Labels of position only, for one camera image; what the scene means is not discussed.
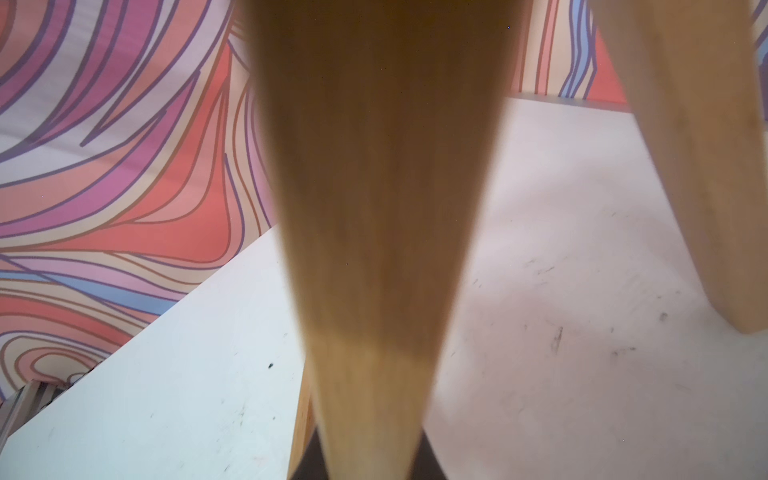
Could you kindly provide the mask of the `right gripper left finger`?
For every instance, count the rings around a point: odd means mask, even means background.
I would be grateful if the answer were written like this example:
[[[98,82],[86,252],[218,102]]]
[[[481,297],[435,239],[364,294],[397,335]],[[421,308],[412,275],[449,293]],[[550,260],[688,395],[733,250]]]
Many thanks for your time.
[[[291,480],[327,480],[327,470],[318,430],[310,437]]]

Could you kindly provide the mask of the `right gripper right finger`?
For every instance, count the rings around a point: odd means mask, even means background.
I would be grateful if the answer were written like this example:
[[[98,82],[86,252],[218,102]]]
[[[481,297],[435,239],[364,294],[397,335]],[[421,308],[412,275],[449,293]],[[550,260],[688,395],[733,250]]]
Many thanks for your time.
[[[411,480],[446,480],[443,471],[425,430],[414,457],[411,469]]]

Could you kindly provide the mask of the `wooden easel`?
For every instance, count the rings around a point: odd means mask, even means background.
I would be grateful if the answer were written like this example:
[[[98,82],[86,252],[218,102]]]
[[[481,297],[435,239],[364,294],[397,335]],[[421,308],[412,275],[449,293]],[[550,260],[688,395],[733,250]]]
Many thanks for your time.
[[[244,1],[328,479],[410,479],[521,1]],[[710,304],[767,326],[752,5],[590,5]]]

